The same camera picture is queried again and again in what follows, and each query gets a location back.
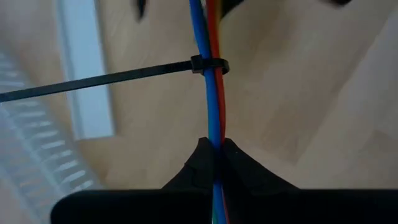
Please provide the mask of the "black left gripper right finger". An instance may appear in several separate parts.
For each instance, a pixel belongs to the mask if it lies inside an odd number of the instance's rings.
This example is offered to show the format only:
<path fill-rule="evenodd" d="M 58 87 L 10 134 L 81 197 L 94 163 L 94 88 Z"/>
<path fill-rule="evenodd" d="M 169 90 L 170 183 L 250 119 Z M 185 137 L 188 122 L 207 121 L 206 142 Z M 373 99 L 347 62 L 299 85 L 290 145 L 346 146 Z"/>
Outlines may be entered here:
<path fill-rule="evenodd" d="M 303 189 L 226 139 L 221 176 L 231 223 L 397 223 L 396 189 Z"/>

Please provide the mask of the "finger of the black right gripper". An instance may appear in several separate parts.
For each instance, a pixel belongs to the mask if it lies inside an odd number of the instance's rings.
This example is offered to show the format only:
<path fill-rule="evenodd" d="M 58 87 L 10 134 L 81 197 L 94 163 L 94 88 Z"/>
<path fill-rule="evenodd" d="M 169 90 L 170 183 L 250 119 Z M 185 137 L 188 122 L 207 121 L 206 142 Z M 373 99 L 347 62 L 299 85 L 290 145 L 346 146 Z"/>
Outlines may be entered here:
<path fill-rule="evenodd" d="M 244 0 L 221 0 L 221 16 L 225 17 L 243 2 Z"/>
<path fill-rule="evenodd" d="M 137 20 L 141 21 L 146 13 L 147 0 L 136 0 Z"/>

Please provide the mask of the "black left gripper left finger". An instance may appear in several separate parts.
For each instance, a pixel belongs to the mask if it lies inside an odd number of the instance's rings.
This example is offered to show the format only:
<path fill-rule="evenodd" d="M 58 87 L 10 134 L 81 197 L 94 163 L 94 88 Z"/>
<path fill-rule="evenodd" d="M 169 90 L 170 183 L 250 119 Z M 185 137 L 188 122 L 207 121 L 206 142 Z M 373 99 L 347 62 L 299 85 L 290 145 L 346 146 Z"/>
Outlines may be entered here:
<path fill-rule="evenodd" d="M 52 223 L 211 223 L 215 151 L 200 138 L 160 189 L 82 190 L 58 201 Z"/>

